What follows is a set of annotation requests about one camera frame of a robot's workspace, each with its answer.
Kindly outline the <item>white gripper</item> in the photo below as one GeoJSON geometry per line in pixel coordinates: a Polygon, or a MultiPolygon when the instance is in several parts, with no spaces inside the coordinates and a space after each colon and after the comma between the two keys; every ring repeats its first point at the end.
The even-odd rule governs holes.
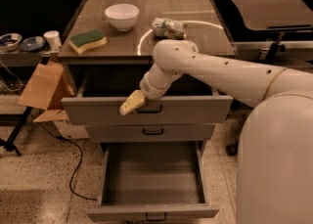
{"type": "Polygon", "coordinates": [[[149,100],[159,99],[181,76],[182,73],[166,71],[157,64],[153,64],[141,79],[140,90],[135,90],[120,106],[120,114],[127,115],[142,107],[146,98],[149,100]]]}

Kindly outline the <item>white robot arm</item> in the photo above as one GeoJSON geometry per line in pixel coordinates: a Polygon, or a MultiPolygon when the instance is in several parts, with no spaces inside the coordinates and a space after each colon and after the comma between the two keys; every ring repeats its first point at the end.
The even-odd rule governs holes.
{"type": "Polygon", "coordinates": [[[120,108],[128,114],[188,74],[251,107],[238,150],[236,224],[313,224],[313,74],[204,55],[162,40],[120,108]]]}

